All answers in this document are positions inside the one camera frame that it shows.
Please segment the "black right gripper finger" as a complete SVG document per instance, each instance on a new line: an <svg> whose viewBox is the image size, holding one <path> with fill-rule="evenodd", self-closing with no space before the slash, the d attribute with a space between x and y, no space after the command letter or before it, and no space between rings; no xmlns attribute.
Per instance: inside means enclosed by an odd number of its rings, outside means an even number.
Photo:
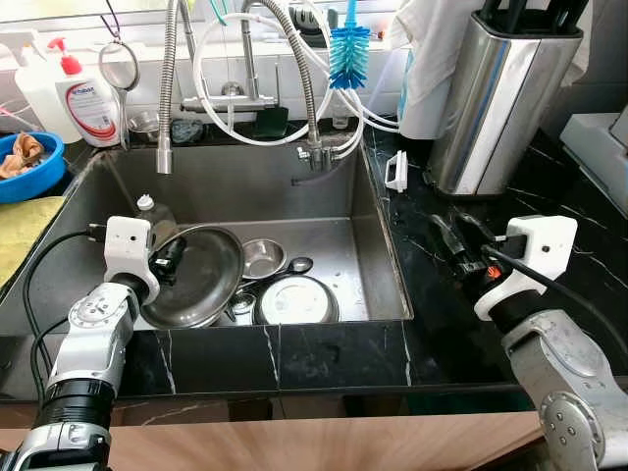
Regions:
<svg viewBox="0 0 628 471"><path fill-rule="evenodd" d="M461 233L468 248L497 245L497 235L493 233L493 230L483 221L466 212L461 214Z"/></svg>
<svg viewBox="0 0 628 471"><path fill-rule="evenodd" d="M454 225L445 217L437 214L430 215L430 223L434 225L437 237L447 252L449 260L459 260L459 257L465 252L465 245L463 245L461 235Z"/></svg>

